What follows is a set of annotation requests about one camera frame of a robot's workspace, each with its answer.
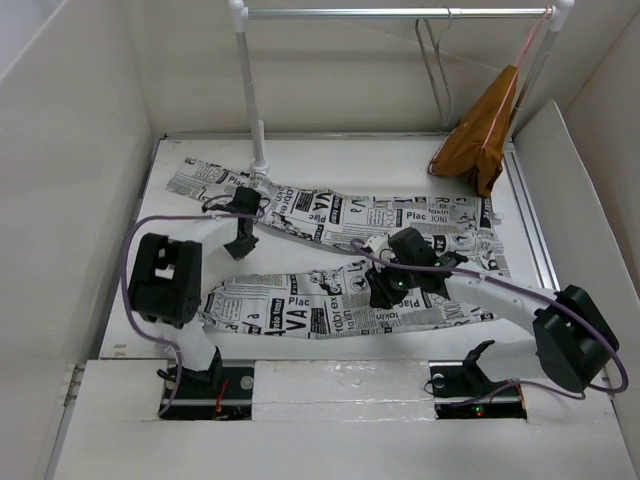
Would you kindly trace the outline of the newspaper print trousers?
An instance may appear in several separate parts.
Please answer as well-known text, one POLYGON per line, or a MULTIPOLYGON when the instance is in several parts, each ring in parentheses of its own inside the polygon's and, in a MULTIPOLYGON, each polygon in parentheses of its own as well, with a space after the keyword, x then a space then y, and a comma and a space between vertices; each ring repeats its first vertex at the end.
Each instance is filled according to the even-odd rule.
POLYGON ((410 290, 399 304, 370 306, 365 277, 372 262, 353 253, 352 239, 417 230, 438 255, 456 252, 480 268, 509 274, 504 248, 477 197, 381 197, 348 195, 326 188, 302 189, 272 182, 261 173, 228 170, 185 158, 169 180, 169 192, 204 205, 227 202, 240 187, 261 196, 260 224, 304 242, 304 250, 328 247, 343 265, 306 271, 248 273, 228 277, 210 290, 198 311, 207 327, 225 333, 329 340, 428 331, 493 319, 478 307, 410 290))

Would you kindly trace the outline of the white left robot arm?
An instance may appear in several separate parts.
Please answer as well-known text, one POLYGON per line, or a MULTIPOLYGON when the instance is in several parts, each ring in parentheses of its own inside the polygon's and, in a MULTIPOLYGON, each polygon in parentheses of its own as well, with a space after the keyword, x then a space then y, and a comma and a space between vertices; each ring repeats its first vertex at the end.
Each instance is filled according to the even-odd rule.
POLYGON ((260 203, 257 191, 238 187, 229 202, 207 202, 201 216, 180 216, 187 224, 176 233, 147 233, 138 245, 128 283, 129 306, 156 326, 158 341, 176 355, 175 371, 161 377, 176 384, 188 380, 201 396, 216 394, 223 382, 219 348, 197 319, 203 259, 224 250, 241 260, 254 250, 260 203))

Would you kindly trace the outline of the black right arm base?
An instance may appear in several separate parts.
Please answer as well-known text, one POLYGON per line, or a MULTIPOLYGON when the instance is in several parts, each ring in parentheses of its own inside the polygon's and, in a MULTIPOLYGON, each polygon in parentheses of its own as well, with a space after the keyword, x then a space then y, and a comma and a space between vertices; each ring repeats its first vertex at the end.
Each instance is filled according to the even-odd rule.
POLYGON ((521 389, 508 380, 492 381, 479 366, 481 355, 495 344, 487 340, 460 360, 430 360, 423 390, 434 400, 437 420, 526 420, 521 389))

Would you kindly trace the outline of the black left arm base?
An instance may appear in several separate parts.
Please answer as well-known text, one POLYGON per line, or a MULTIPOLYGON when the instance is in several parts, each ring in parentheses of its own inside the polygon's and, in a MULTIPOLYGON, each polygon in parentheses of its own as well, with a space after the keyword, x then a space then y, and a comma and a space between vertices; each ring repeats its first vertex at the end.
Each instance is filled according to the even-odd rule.
POLYGON ((160 418, 170 421, 248 421, 252 418, 255 363, 214 357, 207 372, 184 369, 177 384, 177 366, 158 369, 164 382, 160 418))

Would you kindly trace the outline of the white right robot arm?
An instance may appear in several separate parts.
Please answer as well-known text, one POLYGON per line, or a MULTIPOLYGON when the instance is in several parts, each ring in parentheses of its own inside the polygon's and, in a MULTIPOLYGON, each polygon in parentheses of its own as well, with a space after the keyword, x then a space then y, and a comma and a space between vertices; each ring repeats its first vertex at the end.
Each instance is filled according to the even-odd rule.
POLYGON ((616 365, 621 379, 615 392, 628 387, 619 341, 586 290, 516 282, 458 252, 437 253, 414 228, 356 239, 351 246, 372 263, 366 273, 372 307, 389 309, 415 289, 469 304, 528 332, 543 373, 563 393, 576 396, 594 388, 608 363, 616 365))

